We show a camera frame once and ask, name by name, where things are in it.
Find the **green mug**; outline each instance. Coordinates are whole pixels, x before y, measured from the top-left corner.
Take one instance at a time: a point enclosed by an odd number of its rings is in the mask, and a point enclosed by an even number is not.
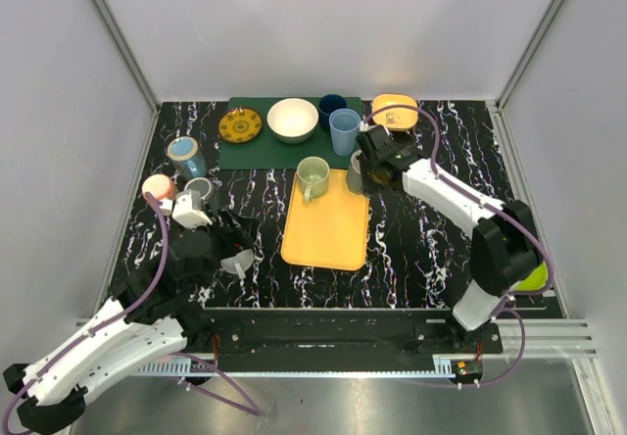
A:
[[[296,167],[298,186],[306,202],[321,197],[329,188],[329,164],[322,158],[304,158]]]

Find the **bowl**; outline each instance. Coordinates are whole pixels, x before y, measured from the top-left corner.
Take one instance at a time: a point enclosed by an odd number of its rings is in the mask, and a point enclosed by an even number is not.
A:
[[[283,99],[270,108],[267,125],[284,143],[302,143],[314,134],[317,108],[307,100]]]
[[[414,99],[408,95],[381,94],[372,101],[372,111],[375,112],[390,105],[410,105],[418,107]],[[372,117],[376,124],[382,124],[391,131],[407,131],[413,128],[418,121],[418,112],[410,109],[390,109]]]

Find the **orange cutting board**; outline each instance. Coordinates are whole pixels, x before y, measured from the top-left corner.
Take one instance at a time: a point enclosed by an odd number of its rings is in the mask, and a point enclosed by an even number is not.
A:
[[[365,262],[368,199],[349,191],[346,171],[332,169],[329,189],[306,202],[294,179],[281,257],[295,266],[357,270]]]

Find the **white bowl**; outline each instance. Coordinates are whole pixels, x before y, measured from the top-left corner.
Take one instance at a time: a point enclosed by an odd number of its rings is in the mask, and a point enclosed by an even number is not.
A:
[[[317,108],[303,99],[283,99],[267,113],[267,125],[278,139],[298,144],[309,139],[317,126]]]

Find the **dark blue cup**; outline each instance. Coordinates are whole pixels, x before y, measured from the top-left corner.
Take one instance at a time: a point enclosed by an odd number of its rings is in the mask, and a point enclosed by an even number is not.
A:
[[[318,123],[326,131],[329,131],[329,117],[336,110],[346,109],[346,99],[341,95],[327,94],[317,104]]]

